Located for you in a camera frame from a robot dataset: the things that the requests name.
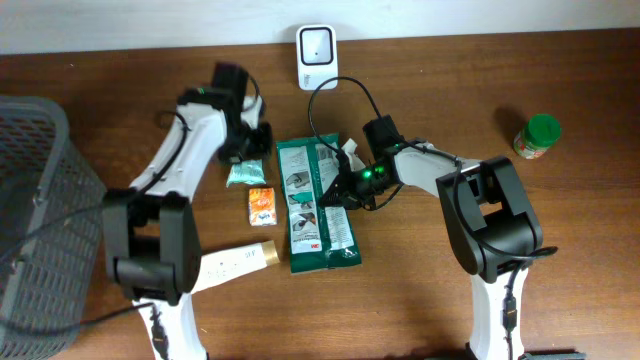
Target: green bottle cap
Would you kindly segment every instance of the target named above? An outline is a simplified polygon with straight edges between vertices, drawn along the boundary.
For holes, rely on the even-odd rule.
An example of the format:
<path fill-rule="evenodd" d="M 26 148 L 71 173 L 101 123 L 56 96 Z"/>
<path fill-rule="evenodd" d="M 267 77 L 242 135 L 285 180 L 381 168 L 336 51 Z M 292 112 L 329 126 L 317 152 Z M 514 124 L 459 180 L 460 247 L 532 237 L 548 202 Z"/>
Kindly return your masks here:
<path fill-rule="evenodd" d="M 553 116 L 538 114 L 529 120 L 524 128 L 524 136 L 534 146 L 548 148 L 553 145 L 562 134 L 560 123 Z"/>

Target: bottle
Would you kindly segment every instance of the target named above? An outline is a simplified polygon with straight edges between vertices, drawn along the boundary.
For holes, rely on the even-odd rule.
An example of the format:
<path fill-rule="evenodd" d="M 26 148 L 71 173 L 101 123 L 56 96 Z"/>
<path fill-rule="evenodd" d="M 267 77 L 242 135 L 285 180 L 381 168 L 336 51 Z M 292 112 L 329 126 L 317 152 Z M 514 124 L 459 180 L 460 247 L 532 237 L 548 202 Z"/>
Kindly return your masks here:
<path fill-rule="evenodd" d="M 558 141 L 561 134 L 558 120 L 548 114 L 538 114 L 518 132 L 513 149 L 525 159 L 537 159 Z"/>

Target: green plastic bag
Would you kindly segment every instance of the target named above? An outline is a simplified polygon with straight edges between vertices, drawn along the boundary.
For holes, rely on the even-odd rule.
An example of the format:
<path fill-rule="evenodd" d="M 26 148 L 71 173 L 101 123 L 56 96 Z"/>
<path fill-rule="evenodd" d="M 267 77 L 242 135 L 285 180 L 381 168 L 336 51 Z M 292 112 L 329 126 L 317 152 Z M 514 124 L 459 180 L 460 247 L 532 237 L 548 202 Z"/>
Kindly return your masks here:
<path fill-rule="evenodd" d="M 322 138 L 338 146 L 338 134 Z M 335 153 L 315 137 L 279 141 L 276 147 L 289 219 L 291 273 L 362 264 L 344 208 L 317 206 L 338 175 Z"/>

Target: brown table surface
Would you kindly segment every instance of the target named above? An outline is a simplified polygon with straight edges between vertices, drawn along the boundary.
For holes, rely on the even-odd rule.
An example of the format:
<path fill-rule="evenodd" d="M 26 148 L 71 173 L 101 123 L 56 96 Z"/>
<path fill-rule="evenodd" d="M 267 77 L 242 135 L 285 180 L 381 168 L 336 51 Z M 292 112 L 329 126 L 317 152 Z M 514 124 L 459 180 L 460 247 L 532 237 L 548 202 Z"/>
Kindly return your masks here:
<path fill-rule="evenodd" d="M 528 350 L 575 348 L 591 359 L 640 358 L 640 30 L 453 36 L 339 43 L 341 75 L 362 80 L 407 137 L 464 157 L 504 154 L 544 231 L 560 247 L 526 280 Z M 0 58 L 0 92 L 60 103 L 71 138 L 109 187 L 126 187 L 156 153 L 154 123 L 217 60 L 260 83 L 276 140 L 311 135 L 310 94 L 297 85 L 292 44 L 135 50 Z M 374 116 L 341 84 L 316 102 L 321 132 L 354 138 Z M 511 148 L 536 113 L 555 115 L 562 138 L 538 160 Z M 454 258 L 440 203 L 406 188 L 385 209 L 350 219 L 363 265 L 291 276 L 286 208 L 275 156 L 279 224 L 251 227 L 247 187 L 225 188 L 209 166 L 194 208 L 205 251 L 273 239 L 282 263 L 194 296 L 198 334 L 213 358 L 384 358 L 462 349 L 472 327 L 469 277 Z M 93 273 L 85 318 L 129 304 Z M 81 334 L 58 359 L 150 359 L 138 315 Z"/>

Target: orange packet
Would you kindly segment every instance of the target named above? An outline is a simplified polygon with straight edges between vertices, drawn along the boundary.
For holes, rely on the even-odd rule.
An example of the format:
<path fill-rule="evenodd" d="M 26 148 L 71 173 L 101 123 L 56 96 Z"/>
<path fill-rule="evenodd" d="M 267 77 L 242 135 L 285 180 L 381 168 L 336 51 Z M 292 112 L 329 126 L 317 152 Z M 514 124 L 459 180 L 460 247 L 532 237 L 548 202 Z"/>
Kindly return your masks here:
<path fill-rule="evenodd" d="M 275 225 L 276 192 L 273 188 L 249 190 L 249 223 L 251 226 Z"/>

